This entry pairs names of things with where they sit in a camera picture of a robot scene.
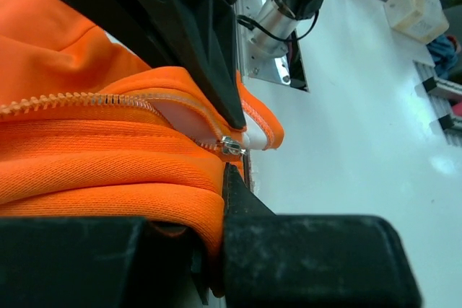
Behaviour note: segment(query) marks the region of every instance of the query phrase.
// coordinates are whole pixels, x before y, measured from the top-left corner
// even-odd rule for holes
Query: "silver zipper slider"
[[[243,155],[245,154],[245,149],[237,142],[235,139],[230,138],[229,136],[223,136],[220,141],[222,145],[223,154],[229,155]]]

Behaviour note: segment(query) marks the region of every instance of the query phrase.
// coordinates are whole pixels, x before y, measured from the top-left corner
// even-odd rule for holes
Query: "blue fabric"
[[[440,35],[427,45],[428,51],[435,62],[435,70],[441,79],[449,78],[449,71],[457,64],[457,54],[453,43]]]

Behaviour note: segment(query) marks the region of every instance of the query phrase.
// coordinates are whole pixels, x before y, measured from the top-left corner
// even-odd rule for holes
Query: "white bottle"
[[[425,44],[449,28],[440,0],[388,0],[385,13],[390,27]]]

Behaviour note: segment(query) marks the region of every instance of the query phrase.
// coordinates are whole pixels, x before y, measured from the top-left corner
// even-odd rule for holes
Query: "wire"
[[[281,39],[281,38],[278,38],[277,36],[271,34],[268,30],[263,28],[261,26],[261,24],[258,23],[257,21],[255,21],[253,18],[247,17],[247,16],[245,16],[243,14],[239,14],[238,16],[236,16],[237,23],[239,23],[240,25],[243,25],[244,27],[246,27],[249,30],[254,30],[255,28],[257,28],[257,29],[261,30],[262,32],[264,32],[265,34],[267,34],[270,38],[275,39],[277,41],[281,41],[282,43],[296,43],[297,41],[305,38],[306,35],[310,34],[311,30],[313,30],[313,28],[315,27],[316,22],[318,21],[318,17],[319,17],[319,10],[315,12],[315,18],[313,20],[313,23],[311,24],[310,29],[308,29],[308,31],[305,34],[303,34],[302,36],[300,36],[299,38]]]

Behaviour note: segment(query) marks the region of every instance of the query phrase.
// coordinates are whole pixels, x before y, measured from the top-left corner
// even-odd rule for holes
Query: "white table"
[[[378,0],[325,0],[300,43],[309,93],[245,79],[286,131],[280,149],[250,154],[254,193],[278,214],[382,216],[424,306],[462,307],[462,149],[432,125],[413,62],[426,50],[406,53],[384,16]]]

